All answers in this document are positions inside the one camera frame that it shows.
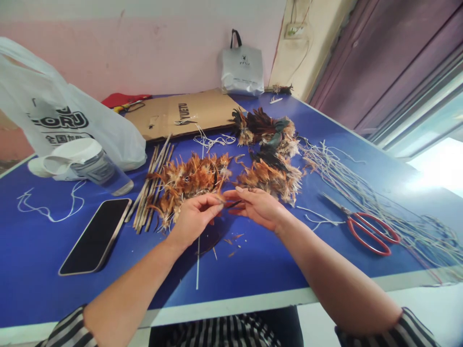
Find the red scissors handle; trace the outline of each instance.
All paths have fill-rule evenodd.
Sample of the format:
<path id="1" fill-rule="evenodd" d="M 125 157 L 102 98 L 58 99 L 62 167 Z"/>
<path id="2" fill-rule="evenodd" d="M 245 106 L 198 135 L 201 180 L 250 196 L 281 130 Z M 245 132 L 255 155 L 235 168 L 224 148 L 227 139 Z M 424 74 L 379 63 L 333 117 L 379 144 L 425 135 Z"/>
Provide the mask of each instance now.
<path id="1" fill-rule="evenodd" d="M 391 255 L 391 249 L 379 238 L 377 237 L 375 234 L 373 234 L 370 230 L 368 230 L 365 226 L 363 226 L 361 223 L 357 222 L 355 219 L 353 219 L 353 217 L 356 217 L 357 219 L 359 219 L 361 222 L 363 222 L 368 228 L 370 228 L 371 230 L 373 230 L 375 233 L 378 233 L 383 239 L 389 241 L 390 243 L 399 243 L 400 242 L 400 238 L 399 236 L 397 235 L 397 233 L 395 231 L 392 230 L 392 228 L 390 226 L 388 226 L 386 223 L 384 223 L 382 220 L 376 218 L 375 216 L 372 216 L 370 214 L 366 214 L 366 213 L 354 213 L 352 215 L 350 215 L 347 219 L 347 225 L 349 226 L 349 229 L 352 233 L 352 235 L 354 235 L 354 237 L 361 243 L 363 244 L 365 247 L 367 247 L 368 249 L 370 249 L 371 251 L 373 251 L 374 253 L 376 254 L 379 254 L 379 255 L 384 255 L 384 256 L 388 256 L 388 255 Z M 375 222 L 377 222 L 378 224 L 380 224 L 385 230 L 387 230 L 387 232 L 389 232 L 389 234 L 393 237 L 393 238 L 390 238 L 389 236 L 387 236 L 387 234 L 379 231 L 377 228 L 375 228 L 371 223 L 369 223 L 365 218 L 369 218 L 369 219 L 373 219 Z M 357 232 L 355 231 L 355 228 L 354 228 L 354 224 L 356 226 L 358 226 L 364 233 L 366 233 L 367 235 L 369 235 L 372 239 L 374 239 L 377 243 L 379 243 L 381 245 L 381 247 L 384 249 L 384 252 L 382 251 L 379 251 L 377 250 L 376 248 L 370 246 L 368 243 L 366 243 L 365 241 L 363 241 L 363 239 L 360 238 L 360 236 L 357 234 Z"/>

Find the scissors blade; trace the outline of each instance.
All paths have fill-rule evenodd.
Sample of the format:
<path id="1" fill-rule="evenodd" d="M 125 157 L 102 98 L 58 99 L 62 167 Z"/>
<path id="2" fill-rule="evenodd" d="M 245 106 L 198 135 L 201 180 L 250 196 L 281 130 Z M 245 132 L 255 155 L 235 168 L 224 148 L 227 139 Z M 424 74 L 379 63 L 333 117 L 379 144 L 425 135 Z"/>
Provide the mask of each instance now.
<path id="1" fill-rule="evenodd" d="M 336 202 L 335 200 L 333 200 L 332 198 L 330 198 L 328 195 L 326 195 L 325 193 L 322 193 L 322 195 L 327 198 L 329 201 L 331 201 L 331 203 L 333 205 L 335 205 L 337 208 L 339 208 L 341 211 L 345 212 L 345 208 L 344 206 L 340 205 L 338 202 Z"/>

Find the striped shirt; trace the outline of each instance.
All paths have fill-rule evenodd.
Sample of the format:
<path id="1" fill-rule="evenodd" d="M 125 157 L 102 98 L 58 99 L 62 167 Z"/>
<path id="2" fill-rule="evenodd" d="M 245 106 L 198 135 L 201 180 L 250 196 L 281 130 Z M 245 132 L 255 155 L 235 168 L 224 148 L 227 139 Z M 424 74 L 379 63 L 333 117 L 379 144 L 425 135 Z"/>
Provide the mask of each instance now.
<path id="1" fill-rule="evenodd" d="M 69 314 L 53 329 L 47 340 L 36 347 L 95 347 L 91 332 L 83 323 L 84 306 Z M 406 307 L 389 331 L 372 336 L 353 337 L 335 328 L 342 347 L 438 347 L 433 334 Z M 281 347 L 269 327 L 256 313 L 180 323 L 162 347 Z"/>

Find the white gift bag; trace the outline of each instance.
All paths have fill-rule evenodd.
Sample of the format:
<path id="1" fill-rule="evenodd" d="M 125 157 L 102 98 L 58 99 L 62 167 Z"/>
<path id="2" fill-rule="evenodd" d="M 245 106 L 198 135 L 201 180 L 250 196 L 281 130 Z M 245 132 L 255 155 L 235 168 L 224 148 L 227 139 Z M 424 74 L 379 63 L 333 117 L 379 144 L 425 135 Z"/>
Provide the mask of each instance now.
<path id="1" fill-rule="evenodd" d="M 24 131 L 39 156 L 65 142 L 90 137 L 124 171 L 146 161 L 146 141 L 131 122 L 5 37 L 0 37 L 0 109 Z M 81 179 L 71 170 L 55 178 Z"/>
<path id="2" fill-rule="evenodd" d="M 238 47 L 233 47 L 233 34 Z M 243 46 L 238 31 L 231 31 L 230 49 L 222 50 L 222 92 L 259 96 L 264 92 L 262 52 Z"/>

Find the phone screen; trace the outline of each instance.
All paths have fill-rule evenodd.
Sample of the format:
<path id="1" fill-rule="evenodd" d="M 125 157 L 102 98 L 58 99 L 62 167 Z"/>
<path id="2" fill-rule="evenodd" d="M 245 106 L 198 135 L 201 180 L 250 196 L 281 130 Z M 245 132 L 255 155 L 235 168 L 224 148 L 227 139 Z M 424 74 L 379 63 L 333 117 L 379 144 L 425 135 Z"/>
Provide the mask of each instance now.
<path id="1" fill-rule="evenodd" d="M 102 203 L 64 261 L 59 274 L 70 275 L 96 271 L 117 236 L 130 199 L 108 200 Z"/>

